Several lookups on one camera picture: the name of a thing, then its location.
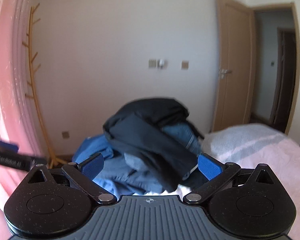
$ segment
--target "blue clothing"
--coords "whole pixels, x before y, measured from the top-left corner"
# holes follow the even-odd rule
[[[200,155],[201,148],[198,139],[187,124],[165,126],[162,131],[188,149],[189,154]],[[150,191],[156,193],[164,191],[162,185],[141,159],[128,153],[121,154],[113,150],[104,135],[85,139],[72,160],[80,163],[96,152],[103,155],[105,164],[103,170],[93,181],[117,198],[120,195],[132,195],[134,193],[143,195]],[[187,179],[189,175],[190,171],[183,177],[183,180]]]

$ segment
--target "door handle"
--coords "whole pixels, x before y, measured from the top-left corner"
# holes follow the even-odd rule
[[[219,71],[220,79],[224,79],[226,74],[231,74],[231,73],[232,73],[232,70],[220,69],[220,71]]]

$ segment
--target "pink curtain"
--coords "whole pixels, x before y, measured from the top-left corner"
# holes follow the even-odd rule
[[[42,156],[25,99],[27,25],[30,0],[0,0],[0,138],[15,142],[20,152]],[[25,172],[0,166],[0,209]]]

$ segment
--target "coat rack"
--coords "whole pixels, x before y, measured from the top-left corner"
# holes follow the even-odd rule
[[[30,99],[34,100],[34,105],[35,105],[35,109],[37,111],[40,128],[41,128],[44,140],[47,144],[48,153],[49,153],[49,156],[50,156],[49,168],[53,168],[53,166],[57,166],[59,163],[67,164],[67,162],[56,156],[55,151],[54,151],[54,149],[53,149],[53,147],[50,143],[49,136],[48,136],[48,133],[47,133],[47,129],[44,125],[43,118],[42,118],[42,115],[41,115],[39,100],[38,100],[38,96],[37,96],[37,90],[36,90],[36,86],[35,86],[34,74],[38,71],[41,64],[39,64],[36,68],[33,67],[33,62],[34,62],[35,58],[37,57],[38,52],[36,52],[34,54],[34,56],[32,55],[32,27],[33,27],[34,24],[36,24],[38,21],[40,21],[40,18],[33,21],[34,13],[37,10],[37,8],[39,7],[39,5],[40,5],[40,3],[38,3],[36,7],[31,6],[30,19],[29,19],[29,32],[27,33],[28,43],[26,43],[25,41],[22,42],[22,44],[28,48],[28,52],[29,52],[30,82],[27,81],[27,83],[32,89],[32,95],[26,94],[26,98],[30,98]]]

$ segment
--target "wooden door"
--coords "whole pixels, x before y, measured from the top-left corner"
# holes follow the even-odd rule
[[[256,65],[254,11],[235,0],[217,0],[219,82],[213,131],[249,122]]]
[[[274,114],[274,125],[285,132],[293,99],[296,80],[296,33],[294,30],[279,30],[279,94]]]

